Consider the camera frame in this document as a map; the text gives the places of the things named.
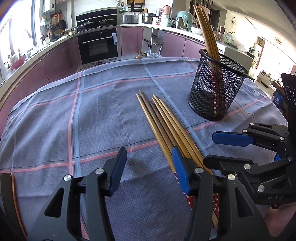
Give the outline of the black mesh pen holder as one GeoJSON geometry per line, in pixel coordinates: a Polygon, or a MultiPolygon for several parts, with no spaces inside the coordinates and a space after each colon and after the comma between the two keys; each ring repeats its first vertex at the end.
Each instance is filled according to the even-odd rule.
{"type": "Polygon", "coordinates": [[[234,101],[248,71],[231,58],[220,55],[217,61],[206,49],[201,55],[196,75],[188,95],[191,109],[204,119],[219,121],[234,101]]]}

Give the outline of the blue plaid tablecloth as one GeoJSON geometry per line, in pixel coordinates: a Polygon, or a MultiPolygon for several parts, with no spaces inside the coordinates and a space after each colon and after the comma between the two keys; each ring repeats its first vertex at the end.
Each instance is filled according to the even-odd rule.
{"type": "Polygon", "coordinates": [[[198,64],[186,57],[104,64],[43,86],[13,105],[1,136],[1,171],[15,177],[25,229],[32,228],[65,175],[88,175],[125,147],[119,188],[106,200],[115,239],[184,238],[191,210],[140,107],[139,90],[166,102],[203,155],[272,162],[272,151],[217,145],[212,134],[241,132],[251,122],[286,125],[278,108],[246,79],[221,121],[200,117],[187,101],[198,64]]]}

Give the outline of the mint green appliance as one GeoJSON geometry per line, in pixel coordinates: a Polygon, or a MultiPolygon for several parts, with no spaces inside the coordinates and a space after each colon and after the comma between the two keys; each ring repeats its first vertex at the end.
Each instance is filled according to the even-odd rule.
{"type": "Polygon", "coordinates": [[[197,26],[197,21],[195,19],[195,17],[187,12],[187,11],[179,11],[177,13],[176,18],[181,17],[183,22],[184,22],[184,27],[183,29],[185,30],[191,30],[191,27],[196,27],[197,26]]]}

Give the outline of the pink bowl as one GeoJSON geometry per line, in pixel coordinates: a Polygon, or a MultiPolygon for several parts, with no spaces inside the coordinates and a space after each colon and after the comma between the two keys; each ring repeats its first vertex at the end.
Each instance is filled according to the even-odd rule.
{"type": "Polygon", "coordinates": [[[20,57],[20,59],[18,59],[12,66],[11,69],[12,70],[17,70],[20,66],[22,66],[25,62],[26,56],[23,55],[22,57],[20,57]]]}

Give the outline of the steel stock pot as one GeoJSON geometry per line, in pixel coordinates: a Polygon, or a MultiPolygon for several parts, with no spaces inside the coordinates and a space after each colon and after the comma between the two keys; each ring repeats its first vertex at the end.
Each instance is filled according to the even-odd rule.
{"type": "Polygon", "coordinates": [[[153,14],[153,13],[143,13],[142,14],[142,23],[143,24],[152,24],[152,20],[155,16],[156,16],[156,14],[153,14]]]}

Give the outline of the black built-in oven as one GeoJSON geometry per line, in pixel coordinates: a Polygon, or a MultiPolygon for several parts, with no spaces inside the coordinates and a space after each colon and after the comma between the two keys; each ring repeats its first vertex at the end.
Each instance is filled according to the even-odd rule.
{"type": "Polygon", "coordinates": [[[118,57],[116,28],[84,33],[77,39],[83,65],[118,57]]]}

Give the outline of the left black wok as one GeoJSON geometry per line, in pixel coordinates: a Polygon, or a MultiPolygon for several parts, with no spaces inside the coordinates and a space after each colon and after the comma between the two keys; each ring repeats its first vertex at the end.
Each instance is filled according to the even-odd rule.
{"type": "Polygon", "coordinates": [[[80,23],[77,27],[79,31],[84,31],[87,29],[91,29],[93,25],[92,21],[84,21],[83,23],[80,23]]]}

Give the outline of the black wok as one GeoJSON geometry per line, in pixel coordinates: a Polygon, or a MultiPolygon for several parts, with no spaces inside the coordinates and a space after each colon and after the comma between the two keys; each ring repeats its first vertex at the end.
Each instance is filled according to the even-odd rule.
{"type": "Polygon", "coordinates": [[[84,21],[83,23],[80,23],[77,27],[79,31],[84,31],[87,29],[91,29],[93,25],[92,21],[84,21]]]}
{"type": "Polygon", "coordinates": [[[117,21],[115,19],[111,19],[111,18],[105,18],[105,19],[99,21],[100,26],[115,25],[116,23],[117,23],[117,21]]]}

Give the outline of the right black wok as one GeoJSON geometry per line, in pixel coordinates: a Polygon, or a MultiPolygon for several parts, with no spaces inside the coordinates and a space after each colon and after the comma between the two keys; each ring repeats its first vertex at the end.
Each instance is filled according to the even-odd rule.
{"type": "Polygon", "coordinates": [[[105,19],[99,21],[100,26],[115,25],[116,23],[117,23],[117,21],[115,19],[111,19],[111,18],[105,18],[105,19]]]}

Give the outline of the black range hood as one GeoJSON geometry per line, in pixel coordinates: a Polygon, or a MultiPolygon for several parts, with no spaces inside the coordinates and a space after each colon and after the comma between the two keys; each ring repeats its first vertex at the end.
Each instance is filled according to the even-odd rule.
{"type": "Polygon", "coordinates": [[[117,8],[97,9],[81,13],[76,16],[76,25],[78,26],[84,21],[92,21],[92,28],[98,28],[102,27],[99,25],[99,21],[105,18],[111,18],[117,21],[117,8]]]}

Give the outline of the white water heater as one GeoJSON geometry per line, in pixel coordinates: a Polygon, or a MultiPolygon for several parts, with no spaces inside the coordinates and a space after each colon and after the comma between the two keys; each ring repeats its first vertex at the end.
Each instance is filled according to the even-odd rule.
{"type": "Polygon", "coordinates": [[[55,0],[43,0],[43,13],[55,12],[55,0]]]}

